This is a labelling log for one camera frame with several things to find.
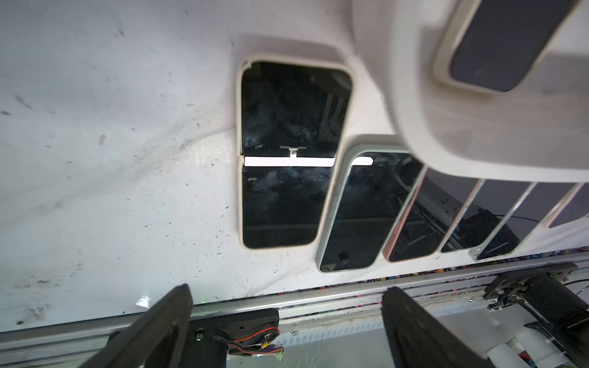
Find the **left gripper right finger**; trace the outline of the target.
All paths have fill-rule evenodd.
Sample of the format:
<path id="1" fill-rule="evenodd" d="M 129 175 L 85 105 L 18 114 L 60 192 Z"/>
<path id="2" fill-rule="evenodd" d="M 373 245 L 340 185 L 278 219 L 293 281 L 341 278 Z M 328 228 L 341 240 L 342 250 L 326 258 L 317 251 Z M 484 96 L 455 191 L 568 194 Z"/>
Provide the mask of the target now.
<path id="1" fill-rule="evenodd" d="M 492 367 L 402 289 L 382 295 L 383 326 L 395 367 Z"/>

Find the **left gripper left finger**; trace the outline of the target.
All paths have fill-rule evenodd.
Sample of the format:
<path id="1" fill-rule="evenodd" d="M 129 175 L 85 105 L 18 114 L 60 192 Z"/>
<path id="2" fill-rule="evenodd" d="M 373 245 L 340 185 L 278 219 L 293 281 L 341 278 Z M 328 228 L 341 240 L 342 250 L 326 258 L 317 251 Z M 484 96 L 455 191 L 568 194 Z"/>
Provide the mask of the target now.
<path id="1" fill-rule="evenodd" d="M 178 367 L 192 308 L 189 286 L 176 286 L 82 366 Z"/>

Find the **clear case phone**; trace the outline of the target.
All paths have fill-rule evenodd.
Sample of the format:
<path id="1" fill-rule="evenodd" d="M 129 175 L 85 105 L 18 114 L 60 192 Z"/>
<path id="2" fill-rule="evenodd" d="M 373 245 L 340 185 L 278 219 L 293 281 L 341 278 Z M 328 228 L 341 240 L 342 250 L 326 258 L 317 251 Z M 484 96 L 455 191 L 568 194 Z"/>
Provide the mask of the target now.
<path id="1" fill-rule="evenodd" d="M 385 259 L 395 263 L 441 253 L 484 184 L 484 179 L 427 170 L 392 234 Z"/>

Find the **pink case phone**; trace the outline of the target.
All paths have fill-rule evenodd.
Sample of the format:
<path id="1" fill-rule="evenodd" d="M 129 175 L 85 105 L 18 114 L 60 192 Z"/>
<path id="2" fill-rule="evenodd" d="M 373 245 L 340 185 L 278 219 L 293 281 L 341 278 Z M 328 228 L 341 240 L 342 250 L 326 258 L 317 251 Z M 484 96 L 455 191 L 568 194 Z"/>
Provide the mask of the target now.
<path id="1" fill-rule="evenodd" d="M 476 258 L 484 247 L 483 243 L 493 237 L 493 231 L 501 228 L 496 216 L 506 215 L 509 209 L 515 209 L 534 186 L 530 182 L 486 180 L 442 252 L 472 249 Z"/>

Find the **white case phone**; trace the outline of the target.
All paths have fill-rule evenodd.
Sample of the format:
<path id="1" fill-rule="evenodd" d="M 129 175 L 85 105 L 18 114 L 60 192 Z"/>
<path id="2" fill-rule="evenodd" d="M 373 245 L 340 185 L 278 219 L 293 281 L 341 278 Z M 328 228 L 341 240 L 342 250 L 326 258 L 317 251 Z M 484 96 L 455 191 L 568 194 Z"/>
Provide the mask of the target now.
<path id="1" fill-rule="evenodd" d="M 336 273 L 373 265 L 426 170 L 403 147 L 352 147 L 329 203 L 316 257 L 318 270 Z"/>

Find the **light blue case phone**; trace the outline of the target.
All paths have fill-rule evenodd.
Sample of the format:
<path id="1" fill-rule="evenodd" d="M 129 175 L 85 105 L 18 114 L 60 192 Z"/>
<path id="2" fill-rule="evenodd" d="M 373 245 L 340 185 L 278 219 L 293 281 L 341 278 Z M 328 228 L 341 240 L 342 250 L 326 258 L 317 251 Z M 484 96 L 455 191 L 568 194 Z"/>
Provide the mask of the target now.
<path id="1" fill-rule="evenodd" d="M 476 255 L 478 261 L 508 255 L 529 238 L 538 228 L 547 228 L 549 215 L 563 197 L 577 183 L 537 183 L 527 196 L 509 209 L 506 215 L 497 215 L 501 228 L 483 243 Z"/>

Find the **white plastic storage box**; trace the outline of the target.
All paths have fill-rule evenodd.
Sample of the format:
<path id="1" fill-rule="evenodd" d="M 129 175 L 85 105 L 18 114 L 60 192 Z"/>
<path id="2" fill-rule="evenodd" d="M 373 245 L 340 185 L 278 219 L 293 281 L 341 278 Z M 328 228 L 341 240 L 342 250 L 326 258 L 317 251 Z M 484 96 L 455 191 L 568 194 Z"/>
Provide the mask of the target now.
<path id="1" fill-rule="evenodd" d="M 410 151 L 443 173 L 529 182 L 588 179 L 588 4 L 506 92 L 454 81 L 473 1 L 355 1 L 354 45 Z"/>

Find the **cream case phone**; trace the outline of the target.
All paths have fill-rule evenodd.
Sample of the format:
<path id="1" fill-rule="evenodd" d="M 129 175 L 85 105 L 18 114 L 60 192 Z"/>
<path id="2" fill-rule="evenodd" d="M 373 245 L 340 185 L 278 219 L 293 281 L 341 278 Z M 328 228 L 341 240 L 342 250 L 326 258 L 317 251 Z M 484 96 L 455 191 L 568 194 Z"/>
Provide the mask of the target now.
<path id="1" fill-rule="evenodd" d="M 315 240 L 352 92 L 351 76 L 338 68 L 277 61 L 245 68 L 239 155 L 246 248 Z"/>

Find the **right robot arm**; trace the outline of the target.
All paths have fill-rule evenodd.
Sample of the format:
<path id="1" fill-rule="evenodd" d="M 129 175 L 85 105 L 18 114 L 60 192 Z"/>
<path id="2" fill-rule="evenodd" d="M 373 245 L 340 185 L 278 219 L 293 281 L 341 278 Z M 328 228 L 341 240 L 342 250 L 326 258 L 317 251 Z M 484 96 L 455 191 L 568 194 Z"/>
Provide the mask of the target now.
<path id="1" fill-rule="evenodd" d="M 538 319 L 578 367 L 588 366 L 588 303 L 564 285 L 578 266 L 572 262 L 510 271 L 497 276 L 483 298 L 490 310 L 520 305 Z"/>

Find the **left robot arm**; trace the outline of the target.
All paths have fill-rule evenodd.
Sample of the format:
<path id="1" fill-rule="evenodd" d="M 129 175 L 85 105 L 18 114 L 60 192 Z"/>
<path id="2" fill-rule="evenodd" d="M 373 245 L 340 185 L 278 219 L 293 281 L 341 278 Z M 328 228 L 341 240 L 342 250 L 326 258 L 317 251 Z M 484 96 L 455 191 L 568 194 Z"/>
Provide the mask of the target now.
<path id="1" fill-rule="evenodd" d="M 192 297 L 187 285 L 170 291 L 105 347 L 85 367 L 224 367 L 228 354 L 265 356 L 283 352 L 271 346 L 277 327 L 260 324 L 243 336 L 251 313 L 190 320 Z M 395 367 L 491 367 L 398 287 L 386 290 L 380 303 L 383 326 Z"/>

